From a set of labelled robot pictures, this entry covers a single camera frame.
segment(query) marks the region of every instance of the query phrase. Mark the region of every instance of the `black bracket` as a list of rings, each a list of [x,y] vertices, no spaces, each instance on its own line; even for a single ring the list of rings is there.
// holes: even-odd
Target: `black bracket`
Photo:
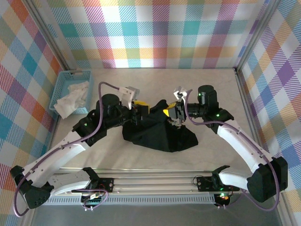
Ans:
[[[239,191],[238,187],[229,185],[223,185],[216,189],[211,181],[211,177],[197,177],[197,186],[199,192],[231,192],[232,187],[234,192]]]
[[[104,189],[107,190],[109,193],[113,192],[114,178],[99,178],[97,173],[91,167],[85,167],[83,168],[83,171],[85,171],[90,176],[91,180],[90,184],[86,187],[86,189]]]

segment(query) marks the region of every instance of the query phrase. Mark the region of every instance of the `metal frame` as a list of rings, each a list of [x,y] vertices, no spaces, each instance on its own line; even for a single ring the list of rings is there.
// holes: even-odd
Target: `metal frame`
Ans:
[[[60,26],[58,25],[56,19],[55,19],[55,16],[54,14],[52,13],[51,11],[51,8],[47,2],[47,0],[40,0],[40,4],[43,8],[43,12],[46,14],[48,20],[50,21],[50,23],[52,24],[53,26],[53,29],[55,30],[57,36],[58,36],[58,39],[63,47],[63,49],[65,50],[69,60],[68,60],[68,66],[69,66],[69,70],[76,70],[78,69],[78,64],[69,48],[69,45],[63,35],[63,32],[62,30],[60,29]]]
[[[253,25],[256,21],[257,15],[260,13],[260,10],[261,10],[262,6],[264,5],[264,2],[265,2],[265,0],[257,0],[257,3],[255,4],[255,7],[254,7],[254,9],[251,13],[251,16],[250,16],[249,20],[248,20],[248,23],[246,24],[245,30],[242,33],[241,38],[240,38],[240,40],[237,44],[236,51],[235,51],[235,53],[234,53],[234,55],[233,55],[233,57],[230,61],[230,64],[229,64],[230,68],[236,66],[235,63],[236,63],[237,58],[240,54],[240,51],[243,48],[246,39],[248,38],[248,35],[249,35],[249,33],[250,33],[250,31],[251,31],[251,29],[252,29],[252,27],[253,27]]]
[[[250,127],[250,130],[251,130],[251,133],[252,133],[252,137],[260,146],[262,146],[262,142],[259,139],[259,134],[258,134],[258,131],[256,129],[255,119],[254,119],[254,116],[252,114],[251,107],[248,104],[247,94],[246,94],[246,91],[243,88],[244,86],[243,86],[243,83],[241,81],[241,76],[243,76],[243,73],[242,73],[242,71],[238,71],[236,69],[234,69],[234,72],[235,72],[235,77],[236,77],[236,81],[237,81],[237,84],[238,84],[238,89],[239,89],[241,101],[243,103],[243,106],[244,106],[244,109],[245,109],[245,112],[246,112],[246,116],[247,116],[247,119],[248,119],[249,127]],[[290,207],[287,205],[287,198],[286,198],[285,192],[280,193],[280,201],[279,201],[279,204],[277,206],[277,210],[278,210],[278,213],[280,215],[282,224],[284,226],[296,226],[297,225],[296,220],[293,217],[293,213],[290,210]]]
[[[61,65],[64,71],[70,70],[67,61],[65,60],[63,54],[61,53],[57,43],[55,42],[54,37],[50,33],[47,25],[45,24],[42,16],[39,13],[36,5],[33,3],[32,0],[23,0],[24,5],[26,6],[27,10],[29,11],[30,15],[32,16],[34,22],[37,24],[40,32],[44,36],[47,44],[51,48],[52,52],[54,53],[55,57],[57,58],[59,64]]]
[[[79,168],[60,169],[58,173],[74,173]],[[98,176],[114,178],[114,189],[107,204],[215,204],[217,192],[199,192],[192,182],[196,175],[211,176],[210,171],[94,169]],[[65,192],[50,198],[44,205],[79,204],[78,193]]]
[[[242,68],[244,67],[245,63],[247,62],[247,60],[250,58],[257,42],[259,41],[259,39],[261,38],[265,28],[267,27],[270,19],[272,18],[274,12],[276,11],[278,5],[280,4],[281,0],[270,0],[266,12],[264,13],[264,16],[262,17],[262,19],[259,21],[253,36],[249,42],[249,44],[247,45],[238,65],[237,65],[237,71],[242,70]]]

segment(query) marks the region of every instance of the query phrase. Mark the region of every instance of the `yellow component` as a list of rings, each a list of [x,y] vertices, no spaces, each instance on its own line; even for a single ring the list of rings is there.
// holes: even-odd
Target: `yellow component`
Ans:
[[[164,114],[166,114],[167,117],[169,117],[169,112],[168,112],[168,110],[171,109],[171,108],[173,108],[173,107],[175,107],[176,104],[177,104],[177,102],[173,102],[173,103],[171,103],[171,104],[167,107],[167,109],[164,109],[164,110],[163,110]]]
[[[145,103],[144,101],[140,101],[140,100],[134,100],[133,103],[134,103],[134,105],[146,105],[146,106],[149,106],[147,103]]]
[[[140,100],[134,100],[133,101],[134,105],[143,105],[143,106],[148,106],[149,109],[149,113],[150,113],[150,105],[148,105],[147,103],[145,103],[144,101],[140,101]]]
[[[169,117],[169,113],[168,113],[168,109],[164,109],[163,113],[167,115],[167,117]]]
[[[167,107],[167,109],[173,108],[176,104],[177,104],[177,102],[171,103],[171,104]]]

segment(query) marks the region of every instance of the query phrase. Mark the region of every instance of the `gray floor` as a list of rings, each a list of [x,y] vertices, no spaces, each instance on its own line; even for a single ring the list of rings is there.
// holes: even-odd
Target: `gray floor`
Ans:
[[[263,206],[270,207],[273,200]],[[32,226],[280,226],[277,211],[264,212],[245,197],[226,210],[214,205],[106,205],[85,212],[81,206],[41,206]]]

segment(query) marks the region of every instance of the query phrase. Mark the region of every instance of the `wire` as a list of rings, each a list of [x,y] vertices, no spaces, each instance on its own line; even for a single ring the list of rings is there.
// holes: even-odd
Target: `wire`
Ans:
[[[82,205],[85,210],[93,210],[93,209],[96,209],[97,207],[99,207],[101,204],[103,204],[109,197],[109,193],[107,190],[104,190],[104,189],[77,189],[77,191],[80,191],[80,192],[105,192],[106,196],[105,198],[99,203],[97,204],[96,206],[94,207],[91,207],[91,208],[88,208],[86,206],[86,203],[88,202],[88,200],[85,200],[84,201],[84,204]]]
[[[202,177],[204,178],[204,180],[208,181],[208,182],[212,182],[211,180],[208,180],[206,177],[202,176],[202,175],[196,175],[193,179],[192,179],[192,183],[195,185],[195,186],[198,186],[196,183],[194,183],[194,180],[196,179],[196,177]]]
[[[234,188],[233,188],[233,186],[231,185],[231,188],[232,188],[232,193],[231,193],[231,195],[230,196],[228,196],[229,198],[233,195],[233,190],[234,190]]]
[[[102,186],[104,188],[104,190],[106,190],[105,186],[103,184],[100,184],[100,186]],[[104,195],[105,195],[105,193],[103,195],[101,195],[101,196],[104,196]]]
[[[229,127],[230,129],[232,129],[233,131],[235,131],[237,134],[239,134],[240,136],[243,137],[243,139],[249,144],[251,145],[256,151],[257,153],[259,153],[261,155],[261,157],[264,159],[264,161],[268,164],[268,166],[270,167],[271,171],[272,171],[272,174],[273,174],[273,177],[274,177],[274,181],[275,181],[275,186],[276,186],[276,200],[275,200],[275,203],[274,205],[269,208],[269,209],[266,209],[260,205],[257,204],[257,202],[250,198],[249,196],[246,195],[246,193],[243,191],[243,194],[251,201],[254,203],[255,206],[257,206],[259,209],[261,210],[264,210],[264,211],[273,211],[278,203],[279,203],[279,199],[280,199],[280,187],[279,187],[279,182],[278,182],[278,178],[277,178],[277,174],[275,172],[275,169],[273,168],[272,164],[269,162],[268,158],[264,155],[264,153],[243,133],[240,133],[239,130],[237,128],[235,128],[234,126],[228,124],[228,123],[225,123],[223,121],[205,121],[205,122],[196,122],[196,121],[193,121],[191,117],[189,117],[189,114],[188,114],[188,108],[187,108],[187,105],[188,105],[188,98],[189,98],[189,94],[192,92],[192,89],[188,90],[187,91],[187,96],[186,96],[186,99],[184,99],[184,109],[185,109],[185,114],[186,114],[186,117],[189,119],[189,121],[194,124],[194,125],[208,125],[208,124],[212,124],[212,123],[217,123],[217,124],[220,124],[220,125],[225,125],[227,127]]]
[[[54,153],[56,153],[57,151],[61,150],[61,149],[64,149],[65,147],[69,147],[71,145],[74,145],[74,144],[77,144],[79,142],[82,142],[84,140],[87,140],[88,138],[92,137],[93,135],[95,135],[97,133],[97,131],[100,129],[101,125],[102,125],[102,122],[103,122],[103,101],[102,101],[102,94],[101,94],[101,85],[107,85],[107,86],[110,86],[112,87],[113,89],[117,89],[119,90],[118,87],[116,86],[113,86],[111,84],[108,84],[107,82],[100,82],[98,84],[98,95],[99,95],[99,107],[100,107],[100,117],[99,117],[99,122],[98,122],[98,125],[96,127],[96,129],[91,133],[89,134],[88,136],[86,137],[83,137],[83,138],[80,138],[78,140],[75,140],[75,141],[72,141],[70,143],[67,143],[67,144],[64,144],[62,145],[61,147],[58,147],[56,149],[54,149],[53,151],[49,152],[47,155],[45,155],[37,164],[35,164],[29,171],[28,173],[25,174],[25,176],[20,180],[20,182],[18,183],[17,185],[17,188],[15,190],[15,194],[14,194],[14,206],[13,206],[13,209],[14,209],[14,212],[15,212],[15,215],[17,217],[22,217],[24,216],[27,212],[28,212],[28,208],[23,212],[23,213],[19,213],[18,209],[17,209],[17,195],[18,195],[18,192],[20,190],[20,187],[22,185],[22,183],[26,180],[26,178],[28,178],[28,176],[34,172],[34,170],[39,166],[41,165],[48,157],[50,157],[51,155],[53,155]]]

